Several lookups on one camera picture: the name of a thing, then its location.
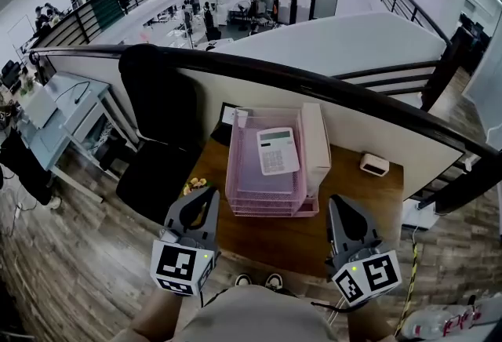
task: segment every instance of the calculator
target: calculator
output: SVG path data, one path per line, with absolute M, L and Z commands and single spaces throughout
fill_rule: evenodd
M 262 174 L 280 175 L 300 170 L 291 127 L 261 130 L 256 138 Z

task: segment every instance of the office desk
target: office desk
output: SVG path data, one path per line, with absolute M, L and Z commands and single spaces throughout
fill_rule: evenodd
M 221 249 L 250 260 L 301 274 L 326 277 L 324 261 L 329 196 L 346 195 L 373 215 L 381 237 L 398 246 L 401 231 L 403 168 L 392 164 L 377 177 L 359 168 L 361 154 L 331 146 L 332 168 L 319 192 L 319 214 L 312 218 L 253 218 L 235 216 L 225 197 L 228 147 L 209 139 L 193 168 L 192 177 L 206 178 L 220 191 L 217 241 Z
M 89 87 L 85 89 L 87 82 L 89 82 Z M 69 73 L 58 72 L 49 80 L 44 88 L 51 98 L 56 101 L 57 110 L 41 129 L 36 129 L 30 122 L 21 122 L 18 128 L 23 136 L 24 142 L 33 152 L 43 169 L 50 170 L 61 180 L 77 188 L 94 201 L 103 201 L 100 196 L 86 187 L 83 187 L 56 166 L 58 159 L 71 142 L 67 134 L 60 129 L 60 126 L 71 118 L 83 100 L 81 98 L 81 102 L 76 104 L 75 99 L 81 96 L 82 93 L 93 92 L 99 100 L 106 100 L 108 102 L 115 117 L 121 123 L 129 137 L 125 136 L 124 133 L 122 133 L 121 136 L 125 137 L 127 144 L 134 150 L 136 150 L 136 148 L 133 143 L 139 142 L 137 135 L 134 133 L 130 124 L 126 121 L 126 118 L 118 109 L 117 104 L 109 93 L 109 84 Z

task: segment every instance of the light blue desk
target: light blue desk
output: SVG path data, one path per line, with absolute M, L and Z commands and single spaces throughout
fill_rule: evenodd
M 103 201 L 100 196 L 82 186 L 56 166 L 58 159 L 71 142 L 71 139 L 60 127 L 71 118 L 82 103 L 81 99 L 81 101 L 76 104 L 75 99 L 82 96 L 82 94 L 92 92 L 94 95 L 98 96 L 99 100 L 107 101 L 114 116 L 118 119 L 118 122 L 122 125 L 122 128 L 129 137 L 127 137 L 120 128 L 118 128 L 118 131 L 133 150 L 136 150 L 134 143 L 137 144 L 139 142 L 137 135 L 134 133 L 133 128 L 127 122 L 123 113 L 115 103 L 115 100 L 109 93 L 109 84 L 69 73 L 57 72 L 44 88 L 56 101 L 57 110 L 41 129 L 37 129 L 27 119 L 19 121 L 18 129 L 21 132 L 24 143 L 31 149 L 43 169 L 50 170 L 61 180 L 69 183 L 93 200 L 98 202 Z

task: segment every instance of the wooden desk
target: wooden desk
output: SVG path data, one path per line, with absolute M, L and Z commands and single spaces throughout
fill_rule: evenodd
M 325 278 L 324 261 L 330 251 L 326 237 L 329 196 L 341 194 L 361 202 L 391 246 L 397 247 L 401 231 L 402 166 L 391 163 L 386 176 L 373 176 L 359 169 L 361 154 L 333 145 L 331 159 L 332 168 L 319 193 L 319 214 L 312 218 L 235 216 L 225 197 L 228 147 L 212 138 L 190 179 L 206 178 L 220 191 L 217 241 L 221 249 L 276 268 Z

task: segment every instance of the white sneaker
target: white sneaker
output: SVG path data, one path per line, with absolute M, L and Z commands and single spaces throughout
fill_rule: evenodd
M 267 278 L 265 287 L 270 290 L 278 290 L 282 288 L 282 276 L 279 274 L 272 274 Z
M 246 286 L 252 285 L 251 277 L 247 274 L 240 274 L 237 279 L 235 279 L 235 286 Z
M 47 209 L 58 209 L 60 208 L 61 205 L 61 198 L 59 197 L 52 197 L 50 201 L 47 203 L 46 206 L 42 206 Z

